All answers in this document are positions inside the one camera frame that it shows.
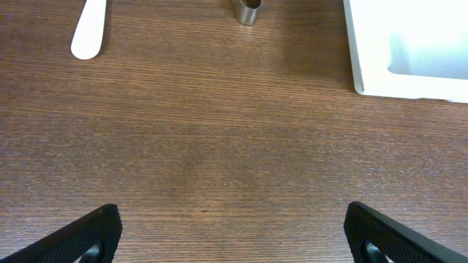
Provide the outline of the long metal tweezers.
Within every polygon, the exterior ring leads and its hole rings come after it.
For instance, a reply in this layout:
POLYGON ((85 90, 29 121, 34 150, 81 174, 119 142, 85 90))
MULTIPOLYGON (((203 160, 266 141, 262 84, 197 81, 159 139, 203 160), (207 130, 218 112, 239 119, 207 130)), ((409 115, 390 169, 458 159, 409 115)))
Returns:
POLYGON ((253 26, 262 5, 263 0, 233 0, 235 19, 245 26, 253 26))

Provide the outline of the pink plastic knife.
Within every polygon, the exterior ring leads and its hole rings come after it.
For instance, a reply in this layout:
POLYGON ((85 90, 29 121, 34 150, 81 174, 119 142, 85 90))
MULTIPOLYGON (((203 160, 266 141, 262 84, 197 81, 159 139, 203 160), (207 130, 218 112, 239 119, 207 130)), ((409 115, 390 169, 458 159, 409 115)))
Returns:
POLYGON ((86 1, 70 47, 74 57, 80 60, 89 60, 100 52, 105 28, 106 8, 106 0, 86 1))

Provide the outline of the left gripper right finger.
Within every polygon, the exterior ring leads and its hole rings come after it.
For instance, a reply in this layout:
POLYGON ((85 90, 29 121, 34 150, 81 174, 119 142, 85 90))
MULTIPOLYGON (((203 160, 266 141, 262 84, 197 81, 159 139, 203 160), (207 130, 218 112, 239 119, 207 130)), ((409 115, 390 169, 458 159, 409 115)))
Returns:
POLYGON ((355 262, 467 263, 466 256, 362 202, 349 203, 344 233, 355 262))

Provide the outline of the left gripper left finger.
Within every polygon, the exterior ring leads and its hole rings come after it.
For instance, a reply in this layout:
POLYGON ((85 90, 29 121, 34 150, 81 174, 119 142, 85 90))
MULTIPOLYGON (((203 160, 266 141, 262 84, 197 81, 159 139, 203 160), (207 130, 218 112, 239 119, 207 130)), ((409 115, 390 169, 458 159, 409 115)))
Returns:
POLYGON ((122 229, 118 207, 106 204, 1 261, 111 263, 122 229))

